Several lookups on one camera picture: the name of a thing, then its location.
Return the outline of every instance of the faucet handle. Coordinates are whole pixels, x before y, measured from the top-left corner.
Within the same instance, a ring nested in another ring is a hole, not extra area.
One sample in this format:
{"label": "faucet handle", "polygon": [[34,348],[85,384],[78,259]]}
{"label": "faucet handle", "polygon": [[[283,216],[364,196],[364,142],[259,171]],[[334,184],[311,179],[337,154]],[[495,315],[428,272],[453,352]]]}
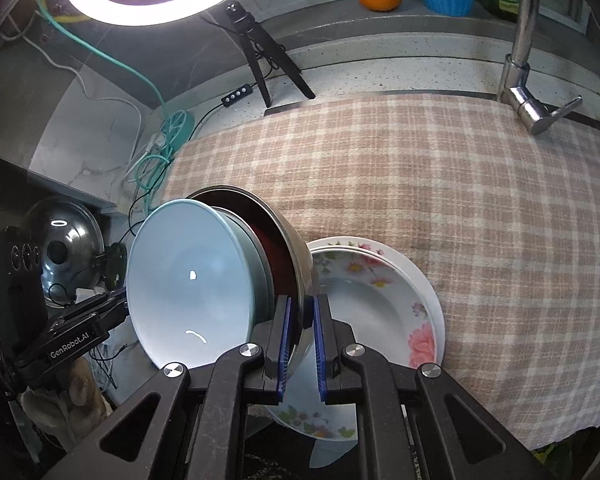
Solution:
{"label": "faucet handle", "polygon": [[581,104],[582,104],[582,96],[579,95],[577,97],[574,97],[567,104],[554,110],[550,114],[536,119],[530,128],[531,134],[533,134],[533,135],[541,134],[542,132],[547,130],[552,124],[554,124],[555,121],[563,118],[566,114],[573,112]]}

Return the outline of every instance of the faucet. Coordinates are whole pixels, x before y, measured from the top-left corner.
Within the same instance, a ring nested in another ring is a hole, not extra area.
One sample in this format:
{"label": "faucet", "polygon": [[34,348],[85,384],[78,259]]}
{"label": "faucet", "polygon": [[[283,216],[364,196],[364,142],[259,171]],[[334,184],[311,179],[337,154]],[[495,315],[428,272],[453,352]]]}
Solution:
{"label": "faucet", "polygon": [[520,0],[516,37],[511,54],[507,54],[505,59],[496,97],[498,102],[511,105],[526,129],[533,135],[544,132],[555,121],[580,106],[582,102],[582,97],[577,96],[563,107],[549,113],[546,106],[536,99],[526,87],[526,79],[530,70],[527,61],[539,8],[540,0]]}

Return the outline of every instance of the blue gripper pad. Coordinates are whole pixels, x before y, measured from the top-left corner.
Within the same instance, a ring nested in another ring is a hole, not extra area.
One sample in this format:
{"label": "blue gripper pad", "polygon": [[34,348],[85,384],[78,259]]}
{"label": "blue gripper pad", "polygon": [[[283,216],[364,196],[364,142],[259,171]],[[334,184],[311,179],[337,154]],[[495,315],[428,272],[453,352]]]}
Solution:
{"label": "blue gripper pad", "polygon": [[285,323],[282,327],[282,339],[280,340],[280,357],[278,359],[278,400],[282,401],[286,389],[286,373],[289,366],[289,354],[291,340],[289,337],[291,324],[291,298],[286,298]]}
{"label": "blue gripper pad", "polygon": [[324,355],[324,337],[322,336],[322,323],[320,322],[320,307],[318,298],[314,298],[314,341],[315,341],[315,364],[318,371],[318,391],[320,400],[324,402],[327,395],[327,371],[326,358]]}

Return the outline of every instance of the plaid cloth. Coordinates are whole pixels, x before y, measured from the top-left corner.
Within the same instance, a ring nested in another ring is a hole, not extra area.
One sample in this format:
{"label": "plaid cloth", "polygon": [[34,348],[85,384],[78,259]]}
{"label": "plaid cloth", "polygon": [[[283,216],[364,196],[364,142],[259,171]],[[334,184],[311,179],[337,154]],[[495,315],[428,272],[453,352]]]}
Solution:
{"label": "plaid cloth", "polygon": [[528,448],[600,425],[600,132],[530,136],[509,106],[377,96],[186,144],[163,198],[234,184],[305,240],[359,235],[426,274],[443,365]]}

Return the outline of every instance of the metal screw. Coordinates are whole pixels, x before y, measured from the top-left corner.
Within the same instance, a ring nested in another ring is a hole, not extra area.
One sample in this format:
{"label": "metal screw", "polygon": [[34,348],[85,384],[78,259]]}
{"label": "metal screw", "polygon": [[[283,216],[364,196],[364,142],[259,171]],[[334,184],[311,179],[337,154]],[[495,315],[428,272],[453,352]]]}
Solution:
{"label": "metal screw", "polygon": [[360,357],[365,353],[365,347],[359,343],[353,343],[347,346],[344,351],[349,357]]}
{"label": "metal screw", "polygon": [[240,353],[245,357],[253,357],[260,351],[260,347],[256,343],[245,343],[240,347]]}
{"label": "metal screw", "polygon": [[167,377],[179,377],[184,372],[184,366],[180,363],[169,363],[162,371]]}
{"label": "metal screw", "polygon": [[440,368],[435,363],[424,363],[422,365],[422,374],[429,379],[435,379],[436,377],[440,377],[442,373],[442,368]]}

